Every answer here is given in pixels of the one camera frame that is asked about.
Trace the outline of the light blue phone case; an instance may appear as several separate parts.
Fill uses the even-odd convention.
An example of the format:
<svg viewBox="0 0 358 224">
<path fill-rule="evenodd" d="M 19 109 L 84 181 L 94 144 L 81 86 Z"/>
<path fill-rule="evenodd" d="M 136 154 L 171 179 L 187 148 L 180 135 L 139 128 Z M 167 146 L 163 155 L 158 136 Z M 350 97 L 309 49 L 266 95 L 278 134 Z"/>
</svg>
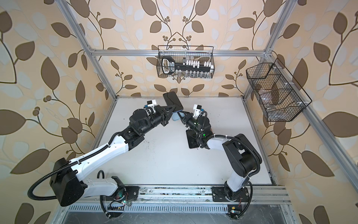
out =
<svg viewBox="0 0 358 224">
<path fill-rule="evenodd" d="M 183 112 L 175 112 L 172 114 L 172 120 L 173 121 L 179 121 L 181 120 L 183 117 L 185 116 L 185 114 Z"/>
</svg>

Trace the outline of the black phone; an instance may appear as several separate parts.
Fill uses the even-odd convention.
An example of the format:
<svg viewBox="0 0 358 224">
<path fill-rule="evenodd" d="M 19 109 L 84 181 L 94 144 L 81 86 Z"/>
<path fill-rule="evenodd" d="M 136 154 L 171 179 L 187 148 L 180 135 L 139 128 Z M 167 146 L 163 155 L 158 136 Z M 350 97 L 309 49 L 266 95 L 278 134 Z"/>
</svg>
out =
<svg viewBox="0 0 358 224">
<path fill-rule="evenodd" d="M 180 102 L 176 92 L 171 91 L 163 94 L 163 98 L 167 106 L 174 106 L 174 112 L 180 112 L 183 110 L 183 105 Z"/>
</svg>

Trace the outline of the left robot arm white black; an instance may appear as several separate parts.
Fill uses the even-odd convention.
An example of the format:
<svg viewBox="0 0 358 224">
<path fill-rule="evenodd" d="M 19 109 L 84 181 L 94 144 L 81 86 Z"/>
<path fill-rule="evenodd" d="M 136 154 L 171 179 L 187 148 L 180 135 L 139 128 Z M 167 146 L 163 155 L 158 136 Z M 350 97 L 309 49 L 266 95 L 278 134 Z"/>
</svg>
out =
<svg viewBox="0 0 358 224">
<path fill-rule="evenodd" d="M 114 133 L 108 143 L 70 161 L 59 159 L 52 172 L 29 188 L 28 197 L 36 201 L 56 199 L 62 207 L 66 207 L 83 197 L 115 195 L 124 187 L 118 177 L 92 181 L 88 175 L 116 156 L 134 149 L 145 139 L 145 134 L 159 124 L 166 126 L 174 110 L 174 105 L 146 105 L 143 109 L 135 110 L 129 118 L 129 126 Z M 50 180 L 54 196 L 36 196 L 35 188 L 47 179 Z"/>
</svg>

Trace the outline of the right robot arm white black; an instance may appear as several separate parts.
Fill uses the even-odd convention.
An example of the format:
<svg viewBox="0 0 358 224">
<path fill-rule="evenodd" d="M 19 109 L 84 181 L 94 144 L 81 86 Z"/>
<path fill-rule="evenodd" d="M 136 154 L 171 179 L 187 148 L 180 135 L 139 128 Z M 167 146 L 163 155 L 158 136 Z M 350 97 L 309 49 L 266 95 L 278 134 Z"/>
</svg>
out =
<svg viewBox="0 0 358 224">
<path fill-rule="evenodd" d="M 250 184 L 250 178 L 261 170 L 262 158 L 243 134 L 227 136 L 212 132 L 207 112 L 202 111 L 197 118 L 193 113 L 180 112 L 181 122 L 188 128 L 187 141 L 190 148 L 215 149 L 225 152 L 233 169 L 224 183 L 224 195 L 228 201 L 236 201 L 239 194 Z"/>
</svg>

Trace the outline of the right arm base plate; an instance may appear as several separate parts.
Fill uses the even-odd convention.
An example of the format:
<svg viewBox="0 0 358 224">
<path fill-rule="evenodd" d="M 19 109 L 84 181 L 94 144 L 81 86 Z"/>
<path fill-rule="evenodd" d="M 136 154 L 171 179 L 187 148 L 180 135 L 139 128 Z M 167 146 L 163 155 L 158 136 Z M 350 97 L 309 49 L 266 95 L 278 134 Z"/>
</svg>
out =
<svg viewBox="0 0 358 224">
<path fill-rule="evenodd" d="M 249 201 L 249 191 L 247 188 L 241 189 L 237 192 L 234 192 L 231 196 L 229 192 L 225 192 L 225 187 L 212 187 L 212 198 L 214 202 L 248 202 Z"/>
</svg>

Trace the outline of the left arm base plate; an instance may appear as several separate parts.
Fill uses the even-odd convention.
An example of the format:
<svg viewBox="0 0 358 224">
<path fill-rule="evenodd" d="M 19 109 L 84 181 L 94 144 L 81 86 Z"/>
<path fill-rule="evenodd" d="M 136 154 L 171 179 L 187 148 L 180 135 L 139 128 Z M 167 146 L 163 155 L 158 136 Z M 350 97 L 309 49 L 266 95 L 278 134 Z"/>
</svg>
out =
<svg viewBox="0 0 358 224">
<path fill-rule="evenodd" d="M 104 196 L 104 201 L 131 201 L 136 200 L 139 195 L 139 186 L 120 186 L 109 196 Z"/>
</svg>

